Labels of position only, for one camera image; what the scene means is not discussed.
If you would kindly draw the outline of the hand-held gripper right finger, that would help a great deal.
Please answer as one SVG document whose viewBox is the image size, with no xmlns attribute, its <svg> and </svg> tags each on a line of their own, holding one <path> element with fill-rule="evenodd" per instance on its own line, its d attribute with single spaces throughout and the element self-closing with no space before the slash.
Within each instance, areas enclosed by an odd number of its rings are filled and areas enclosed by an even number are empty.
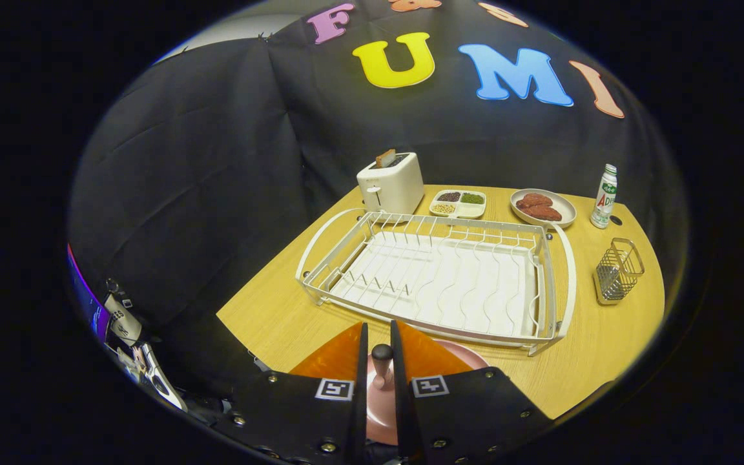
<svg viewBox="0 0 744 465">
<path fill-rule="evenodd" d="M 554 424 L 497 367 L 419 368 L 414 329 L 393 320 L 398 454 L 405 464 L 499 464 Z"/>
</svg>

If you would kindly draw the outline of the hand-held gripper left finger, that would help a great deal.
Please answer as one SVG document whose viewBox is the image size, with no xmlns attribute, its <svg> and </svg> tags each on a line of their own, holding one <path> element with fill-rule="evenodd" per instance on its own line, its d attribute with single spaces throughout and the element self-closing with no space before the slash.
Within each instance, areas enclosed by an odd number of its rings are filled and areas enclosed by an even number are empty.
<svg viewBox="0 0 744 465">
<path fill-rule="evenodd" d="M 290 373 L 245 377 L 212 432 L 263 463 L 363 463 L 367 350 L 368 327 L 359 322 Z"/>
</svg>

